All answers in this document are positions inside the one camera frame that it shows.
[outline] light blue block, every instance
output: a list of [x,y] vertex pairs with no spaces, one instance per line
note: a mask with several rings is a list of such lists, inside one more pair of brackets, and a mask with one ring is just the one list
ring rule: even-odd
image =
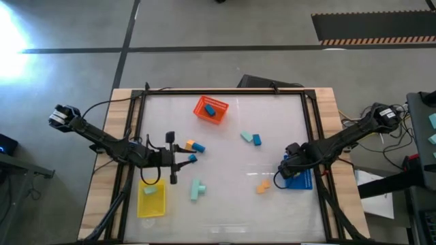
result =
[[193,179],[191,186],[191,201],[197,201],[198,194],[204,194],[206,192],[206,186],[200,184],[200,180]]
[[433,136],[431,136],[431,137],[429,138],[429,141],[430,141],[432,144],[436,144],[436,134],[433,135]]
[[156,186],[148,186],[144,188],[144,193],[145,195],[150,195],[153,193],[157,192],[157,187]]
[[247,142],[251,142],[253,140],[253,135],[247,133],[246,131],[242,131],[242,133],[240,133],[240,136],[242,136]]
[[433,126],[433,128],[436,129],[436,113],[431,114],[429,118],[430,118],[431,126]]

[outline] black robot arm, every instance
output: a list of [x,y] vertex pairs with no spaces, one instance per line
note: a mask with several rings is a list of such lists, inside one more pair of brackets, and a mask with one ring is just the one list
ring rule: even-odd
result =
[[365,117],[332,137],[302,146],[297,143],[287,146],[288,158],[280,163],[279,172],[286,179],[319,164],[331,165],[344,147],[355,147],[358,140],[371,133],[390,133],[398,128],[400,122],[401,117],[394,106],[374,103]]
[[118,163],[127,163],[135,165],[139,168],[146,167],[170,167],[171,176],[170,183],[177,183],[176,172],[186,164],[194,161],[185,161],[183,163],[175,163],[175,152],[195,153],[195,151],[185,150],[174,143],[174,132],[166,133],[166,143],[169,143],[170,149],[165,147],[149,148],[149,139],[146,145],[143,146],[138,139],[130,141],[128,138],[129,132],[123,139],[117,139],[94,125],[88,123],[80,115],[80,111],[70,105],[57,105],[54,112],[48,119],[49,125],[64,133],[76,132],[79,135],[87,138],[94,144],[89,148],[99,153],[102,150]]

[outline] gray floor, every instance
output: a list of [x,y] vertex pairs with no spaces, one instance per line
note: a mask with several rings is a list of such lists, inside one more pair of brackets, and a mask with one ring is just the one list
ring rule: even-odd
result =
[[[119,48],[133,0],[4,1],[1,47]],[[131,46],[317,44],[310,14],[425,9],[416,0],[263,1],[143,0]],[[43,192],[27,199],[10,234],[11,244],[54,244],[76,239],[95,155],[74,134],[51,129],[56,104],[82,111],[108,99],[119,54],[10,54],[0,56],[0,133],[20,142],[17,157],[56,169],[51,181],[35,180]],[[331,86],[346,114],[378,101],[404,103],[408,92],[432,91],[436,50],[135,53],[127,56],[121,88],[235,87],[243,74],[305,86]],[[102,126],[107,107],[87,117]],[[392,140],[385,136],[385,145]],[[363,142],[381,148],[378,137]],[[390,154],[399,162],[410,146]],[[357,166],[396,171],[379,154],[357,148]],[[373,238],[406,243],[403,197],[396,195],[396,220],[369,216]],[[380,224],[389,224],[381,229]]]

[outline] white paper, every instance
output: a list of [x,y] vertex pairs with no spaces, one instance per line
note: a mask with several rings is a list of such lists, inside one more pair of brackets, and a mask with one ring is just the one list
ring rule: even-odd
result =
[[[370,174],[362,170],[356,170],[357,185],[365,184],[383,177]],[[369,214],[394,219],[394,206],[392,204],[392,193],[383,194],[376,197],[362,199],[363,210]]]

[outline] metal stand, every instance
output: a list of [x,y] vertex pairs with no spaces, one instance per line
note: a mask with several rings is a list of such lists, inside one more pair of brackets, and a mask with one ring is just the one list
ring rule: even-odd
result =
[[375,197],[393,191],[401,191],[411,186],[424,186],[423,177],[419,169],[404,171],[399,174],[374,180],[358,186],[360,198]]
[[27,190],[29,190],[34,176],[36,174],[40,174],[43,175],[45,178],[53,178],[55,171],[26,163],[6,154],[0,154],[0,169],[7,172],[7,174],[9,175],[15,174],[24,176],[24,180],[18,187],[17,195],[10,197],[12,198],[12,205],[6,214],[3,224],[0,227],[0,244],[4,244],[6,241],[7,233],[12,223],[14,222],[14,217],[20,207],[20,204],[27,196]]

